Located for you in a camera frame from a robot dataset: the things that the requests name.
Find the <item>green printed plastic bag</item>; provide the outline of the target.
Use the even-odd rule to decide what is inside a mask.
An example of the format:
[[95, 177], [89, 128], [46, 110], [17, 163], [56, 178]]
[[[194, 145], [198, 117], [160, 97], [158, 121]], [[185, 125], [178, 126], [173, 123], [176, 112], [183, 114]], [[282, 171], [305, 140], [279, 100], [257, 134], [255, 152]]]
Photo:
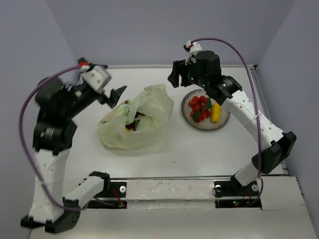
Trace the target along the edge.
[[[102, 145], [115, 149], [134, 149], [157, 141], [164, 132], [174, 107], [165, 84], [144, 88], [136, 97], [113, 108], [97, 124]], [[136, 112], [143, 113], [136, 131], [126, 132], [125, 125], [134, 121]]]

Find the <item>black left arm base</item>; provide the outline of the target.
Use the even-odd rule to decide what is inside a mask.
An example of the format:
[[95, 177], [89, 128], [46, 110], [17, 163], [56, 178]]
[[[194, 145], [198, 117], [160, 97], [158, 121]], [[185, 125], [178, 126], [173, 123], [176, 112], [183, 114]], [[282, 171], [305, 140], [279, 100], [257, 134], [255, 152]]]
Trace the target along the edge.
[[110, 189], [97, 194], [88, 203], [88, 209], [126, 209], [127, 181], [111, 181]]

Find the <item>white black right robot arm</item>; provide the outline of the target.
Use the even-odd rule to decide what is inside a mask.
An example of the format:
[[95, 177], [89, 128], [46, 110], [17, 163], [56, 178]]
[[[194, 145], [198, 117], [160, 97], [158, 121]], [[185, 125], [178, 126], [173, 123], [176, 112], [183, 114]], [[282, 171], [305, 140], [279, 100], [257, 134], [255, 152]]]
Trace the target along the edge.
[[229, 189], [234, 195], [243, 194], [259, 174], [269, 174], [290, 155], [296, 135], [276, 127], [257, 110], [242, 86], [233, 77], [221, 73], [219, 56], [213, 51], [200, 50], [185, 60], [174, 61], [168, 81], [175, 88], [197, 85], [204, 89], [208, 97], [235, 116], [258, 143], [258, 152], [251, 162], [230, 179]]

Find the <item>yellow fake fruit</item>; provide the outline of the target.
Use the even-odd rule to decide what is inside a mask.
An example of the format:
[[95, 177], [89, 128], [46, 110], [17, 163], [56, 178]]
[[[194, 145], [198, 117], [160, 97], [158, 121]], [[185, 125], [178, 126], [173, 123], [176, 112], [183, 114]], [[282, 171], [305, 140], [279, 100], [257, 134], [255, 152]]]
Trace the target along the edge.
[[214, 103], [211, 108], [211, 122], [218, 123], [221, 118], [221, 106], [218, 103]]

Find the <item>red fake fruit bunch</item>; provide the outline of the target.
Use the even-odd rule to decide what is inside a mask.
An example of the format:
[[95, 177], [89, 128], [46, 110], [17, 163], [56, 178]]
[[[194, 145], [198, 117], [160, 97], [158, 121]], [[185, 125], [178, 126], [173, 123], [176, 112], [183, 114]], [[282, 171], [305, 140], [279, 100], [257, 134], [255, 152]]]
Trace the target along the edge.
[[194, 96], [188, 102], [188, 105], [191, 107], [190, 117], [196, 123], [202, 122], [211, 116], [211, 99], [204, 95]]

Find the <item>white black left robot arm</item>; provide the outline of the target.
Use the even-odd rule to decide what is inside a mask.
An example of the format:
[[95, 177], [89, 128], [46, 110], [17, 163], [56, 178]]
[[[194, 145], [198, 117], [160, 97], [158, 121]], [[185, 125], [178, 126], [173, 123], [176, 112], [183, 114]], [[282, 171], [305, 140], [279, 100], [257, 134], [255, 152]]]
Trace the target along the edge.
[[22, 227], [44, 227], [58, 234], [74, 228], [81, 211], [96, 197], [111, 189], [108, 173], [93, 171], [86, 180], [67, 195], [63, 194], [66, 161], [77, 125], [74, 117], [98, 101], [113, 108], [125, 87], [113, 89], [110, 95], [96, 92], [87, 83], [67, 85], [58, 77], [41, 80], [31, 93], [39, 105], [33, 131], [32, 150], [26, 155], [36, 173], [33, 203], [20, 221]]

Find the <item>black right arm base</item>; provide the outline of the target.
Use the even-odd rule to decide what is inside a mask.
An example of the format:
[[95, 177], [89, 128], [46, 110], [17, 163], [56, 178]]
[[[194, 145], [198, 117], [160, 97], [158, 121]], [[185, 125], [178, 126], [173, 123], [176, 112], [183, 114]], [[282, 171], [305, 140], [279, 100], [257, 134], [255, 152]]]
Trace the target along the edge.
[[230, 186], [230, 180], [214, 181], [212, 194], [215, 197], [215, 207], [222, 208], [262, 208], [259, 198], [257, 181], [235, 191]]

